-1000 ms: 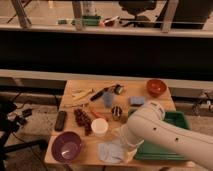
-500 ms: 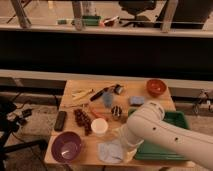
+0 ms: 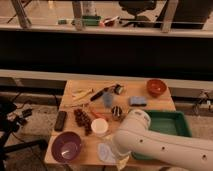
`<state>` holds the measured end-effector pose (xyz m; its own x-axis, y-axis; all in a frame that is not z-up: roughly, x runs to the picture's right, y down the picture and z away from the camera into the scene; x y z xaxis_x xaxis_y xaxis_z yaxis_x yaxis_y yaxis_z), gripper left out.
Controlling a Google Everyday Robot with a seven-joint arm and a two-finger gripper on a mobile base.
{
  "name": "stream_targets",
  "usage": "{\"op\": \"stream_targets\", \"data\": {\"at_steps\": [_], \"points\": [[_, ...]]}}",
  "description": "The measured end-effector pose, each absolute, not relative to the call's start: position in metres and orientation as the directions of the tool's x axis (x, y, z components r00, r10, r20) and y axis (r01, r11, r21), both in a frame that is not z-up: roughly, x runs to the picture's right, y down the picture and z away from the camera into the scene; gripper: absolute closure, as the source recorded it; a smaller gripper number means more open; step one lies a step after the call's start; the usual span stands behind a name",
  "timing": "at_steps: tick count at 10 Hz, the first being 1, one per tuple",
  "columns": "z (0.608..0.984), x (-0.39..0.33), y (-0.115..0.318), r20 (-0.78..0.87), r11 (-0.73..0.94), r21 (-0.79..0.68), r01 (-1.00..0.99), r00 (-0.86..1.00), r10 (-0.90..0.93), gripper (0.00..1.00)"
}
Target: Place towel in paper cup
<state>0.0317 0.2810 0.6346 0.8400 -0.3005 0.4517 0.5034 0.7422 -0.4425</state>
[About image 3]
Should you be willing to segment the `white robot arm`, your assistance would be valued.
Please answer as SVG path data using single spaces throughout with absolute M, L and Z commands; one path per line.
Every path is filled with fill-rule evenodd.
M 151 118 L 141 109 L 131 110 L 115 131 L 115 154 L 136 152 L 189 171 L 213 171 L 213 141 L 151 131 Z

